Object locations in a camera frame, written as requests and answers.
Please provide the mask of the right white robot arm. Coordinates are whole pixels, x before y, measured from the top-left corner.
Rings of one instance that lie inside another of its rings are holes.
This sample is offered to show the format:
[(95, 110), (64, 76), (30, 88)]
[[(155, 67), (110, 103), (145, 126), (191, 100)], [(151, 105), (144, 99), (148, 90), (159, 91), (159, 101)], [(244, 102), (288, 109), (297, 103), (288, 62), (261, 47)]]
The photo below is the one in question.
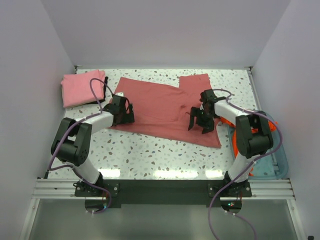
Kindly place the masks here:
[(230, 197), (240, 190), (240, 183), (248, 180), (256, 158), (267, 153), (274, 145), (269, 119), (261, 111), (241, 108), (230, 102), (229, 96), (218, 97), (213, 89), (200, 94), (201, 107), (190, 109), (188, 130), (194, 125), (202, 128), (207, 134), (215, 129), (215, 119), (224, 118), (235, 126), (235, 143), (238, 154), (225, 174), (223, 192)]

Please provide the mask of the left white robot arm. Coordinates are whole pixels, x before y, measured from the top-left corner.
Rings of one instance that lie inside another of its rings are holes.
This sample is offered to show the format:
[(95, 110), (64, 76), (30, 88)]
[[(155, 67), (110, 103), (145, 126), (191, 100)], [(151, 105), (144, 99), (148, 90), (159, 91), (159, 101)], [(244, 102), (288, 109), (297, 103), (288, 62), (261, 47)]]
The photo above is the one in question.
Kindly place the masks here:
[(51, 145), (48, 169), (71, 168), (86, 183), (86, 191), (99, 196), (104, 190), (103, 176), (89, 160), (91, 137), (103, 129), (134, 122), (133, 104), (122, 95), (114, 95), (110, 103), (92, 115), (63, 118)]

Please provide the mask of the dusty red t shirt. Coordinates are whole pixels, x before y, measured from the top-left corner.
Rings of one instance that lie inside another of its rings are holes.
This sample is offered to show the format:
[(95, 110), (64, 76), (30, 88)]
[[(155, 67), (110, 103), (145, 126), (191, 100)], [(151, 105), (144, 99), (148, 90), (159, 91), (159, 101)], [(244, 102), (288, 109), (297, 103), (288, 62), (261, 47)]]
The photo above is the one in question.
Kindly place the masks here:
[(200, 107), (201, 92), (211, 87), (206, 73), (180, 76), (178, 87), (121, 77), (115, 91), (133, 105), (134, 123), (118, 124), (114, 129), (220, 148), (216, 130), (203, 134), (197, 125), (188, 129), (191, 107)]

